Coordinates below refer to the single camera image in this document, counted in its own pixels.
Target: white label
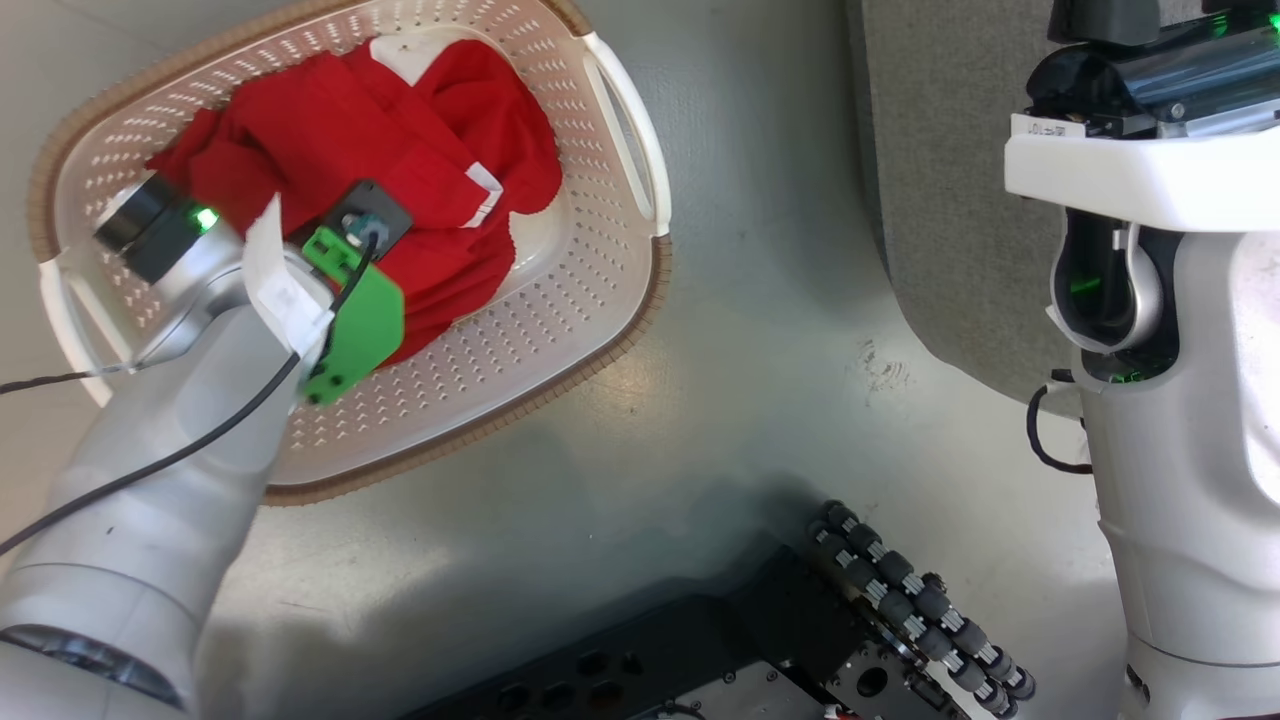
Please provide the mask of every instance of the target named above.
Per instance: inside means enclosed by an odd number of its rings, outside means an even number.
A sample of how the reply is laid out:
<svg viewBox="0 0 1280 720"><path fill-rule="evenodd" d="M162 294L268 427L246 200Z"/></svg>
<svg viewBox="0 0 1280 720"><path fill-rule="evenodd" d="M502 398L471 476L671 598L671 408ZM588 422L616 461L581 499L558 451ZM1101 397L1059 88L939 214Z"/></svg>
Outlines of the white label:
<svg viewBox="0 0 1280 720"><path fill-rule="evenodd" d="M1084 123L1071 123L1068 120L1055 120L1051 118L1033 118L1021 113L1014 113L1010 119L1012 135L1043 135L1047 137L1088 137L1088 128Z"/></svg>
<svg viewBox="0 0 1280 720"><path fill-rule="evenodd" d="M250 302L280 345L303 357L320 347L333 313L311 297L284 261L279 195L244 233L242 266Z"/></svg>

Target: basket handle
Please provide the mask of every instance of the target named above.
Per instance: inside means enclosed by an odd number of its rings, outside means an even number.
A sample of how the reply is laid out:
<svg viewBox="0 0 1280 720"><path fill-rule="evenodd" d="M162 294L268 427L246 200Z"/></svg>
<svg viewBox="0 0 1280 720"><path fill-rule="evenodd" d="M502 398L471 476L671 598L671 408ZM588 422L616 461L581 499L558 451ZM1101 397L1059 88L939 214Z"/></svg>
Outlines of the basket handle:
<svg viewBox="0 0 1280 720"><path fill-rule="evenodd" d="M54 328L54 337L58 338L58 345L70 363L72 370L83 373L102 368L104 364L97 354L84 340L84 324L74 310L56 258L40 264L40 296L49 315L49 324ZM81 383L99 407L105 407L111 400L111 386L102 378L84 378Z"/></svg>
<svg viewBox="0 0 1280 720"><path fill-rule="evenodd" d="M649 117L649 110L645 109L644 100L640 97L640 91L636 90L631 74L622 67L622 60L613 53L613 49L594 32L584 36L582 41L586 44L590 59L594 60L595 69L599 70L599 73L588 73L591 76L593 86L599 78L609 85L613 96L617 97L618 105L627 117L627 122L635 131L636 143L643 155L639 161L643 161L648 169L649 192L641 187L644 181L636 172L637 159L632 155L631 145L626 142L622 124L614 111L614 104L609 94L603 87L596 86L595 92L599 96L600 109L604 111L609 132L613 133L618 152L622 155L627 179L631 182L631 190L640 205L640 211L654 222L657 227L654 237L667 236L671 233L671 177L667 174L667 159L662 154L662 143L658 141L658 131L653 126L653 118Z"/></svg>

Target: black cable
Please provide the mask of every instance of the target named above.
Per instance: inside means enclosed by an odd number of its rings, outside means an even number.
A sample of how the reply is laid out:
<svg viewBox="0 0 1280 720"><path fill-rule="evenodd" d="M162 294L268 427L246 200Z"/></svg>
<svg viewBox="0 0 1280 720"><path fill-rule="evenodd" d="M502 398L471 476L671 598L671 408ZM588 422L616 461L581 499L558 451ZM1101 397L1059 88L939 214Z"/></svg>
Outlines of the black cable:
<svg viewBox="0 0 1280 720"><path fill-rule="evenodd" d="M342 288L342 292L338 293L338 297L334 299L333 305L329 306L329 309L334 314L342 310L342 306L347 304L347 300L351 297L351 293L355 292L356 286L360 284L361 279L364 279L365 272L369 270L369 264L374 260L374 252L376 250L378 246L376 243L372 242L367 243L367 246L365 247L364 254L361 254L360 265L356 268L356 272L351 274L351 278L347 282L347 284ZM223 438L223 436L232 432L233 429L236 429L237 425L243 423L246 418L256 413L257 409L261 407L262 404L265 404L268 398L270 398L271 395L274 395L275 391L284 384L284 380L289 378L289 375L293 373L294 368L297 368L300 363L302 363L302 357L300 357L297 352L289 355L289 359L284 361L284 365L280 368L278 373L275 373L275 377L273 377L271 380L268 382L266 386L262 387L262 389L259 391L259 393L255 395L253 398L244 405L244 407L242 407L238 413L228 418L227 421L218 425L212 430L209 430L207 433L205 433L204 437L192 442L187 447L183 447L182 450L174 452L173 455L169 455L168 457L156 460L155 462L147 465L146 468L142 468L141 470L134 470L133 473L129 473L123 478L111 480L110 483L97 489L90 491L77 497L76 500L68 502L67 505L63 505L58 510L54 510L52 512L45 515L40 520L36 520L31 525L27 525L17 534L14 534L12 538L0 543L0 557L5 556L8 552L13 551L15 547L27 542L32 537L42 533L44 530L47 530L49 528L56 525L58 523L61 523L67 518L70 518L72 515L79 512L81 510L84 510L86 507L93 505L95 502L105 500L106 497L110 497L120 492L122 489L138 483L140 480L150 478L156 473L168 470L169 468L173 468L178 462L182 462L183 460L191 457L192 455L218 442L219 439Z"/></svg>
<svg viewBox="0 0 1280 720"><path fill-rule="evenodd" d="M19 380L13 383L0 384L0 395L9 395L10 392L19 392L23 389L32 389L37 387L52 386L58 383L69 383L72 380L83 380L87 378L99 378L102 375L109 375L111 373L119 373L124 370L124 365L115 365L113 368L102 368L101 370L87 370L83 373L67 373L65 375L50 375L45 378L32 378L29 380Z"/></svg>
<svg viewBox="0 0 1280 720"><path fill-rule="evenodd" d="M1062 462L1061 460L1051 457L1050 454L1044 451L1044 446L1041 445L1039 423L1038 423L1039 406L1041 401L1043 401L1044 396L1047 395L1048 395L1048 386L1044 386L1038 391L1036 391L1036 395L1032 396L1030 404L1027 405L1027 439L1029 439L1032 443L1032 452L1036 454L1036 457L1041 459L1041 462L1048 465L1050 468L1053 468L1060 473L1070 473L1073 475L1092 475L1093 465L1070 465L1068 462Z"/></svg>

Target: brown basket rim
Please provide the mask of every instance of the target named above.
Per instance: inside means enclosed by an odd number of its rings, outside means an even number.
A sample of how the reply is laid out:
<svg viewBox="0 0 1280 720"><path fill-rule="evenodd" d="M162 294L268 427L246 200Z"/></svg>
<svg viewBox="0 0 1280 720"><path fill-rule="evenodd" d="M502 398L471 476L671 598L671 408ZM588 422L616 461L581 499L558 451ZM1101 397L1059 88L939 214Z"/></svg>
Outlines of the brown basket rim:
<svg viewBox="0 0 1280 720"><path fill-rule="evenodd" d="M45 141L32 169L27 197L27 225L31 249L36 259L40 263L46 263L61 252L52 217L58 177L72 150L92 128L156 87L169 85L237 47L270 37L303 22L361 5L365 1L306 0L282 8L161 60L67 115ZM573 36L582 37L593 32L586 15L575 5L573 0L538 1L559 18ZM494 413L490 413L489 416L479 418L434 441L419 445L380 462L366 465L360 470L305 486L271 486L268 488L262 503L274 507L297 507L340 497L444 457L543 407L613 364L639 342L653 325L658 310L666 302L671 270L671 236L654 238L649 288L631 323L599 351L508 402L504 406L506 410L495 411L500 415L493 416Z"/></svg>

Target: white tape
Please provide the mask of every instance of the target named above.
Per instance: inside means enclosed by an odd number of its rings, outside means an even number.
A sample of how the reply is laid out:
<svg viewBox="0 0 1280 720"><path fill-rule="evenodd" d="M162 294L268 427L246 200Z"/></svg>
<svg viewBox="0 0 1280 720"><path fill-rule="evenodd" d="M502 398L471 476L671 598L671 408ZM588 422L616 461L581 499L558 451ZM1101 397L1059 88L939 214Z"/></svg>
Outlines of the white tape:
<svg viewBox="0 0 1280 720"><path fill-rule="evenodd" d="M279 195L244 234L244 287L253 309L285 348L307 357L324 342L334 315L293 277L284 260Z"/></svg>

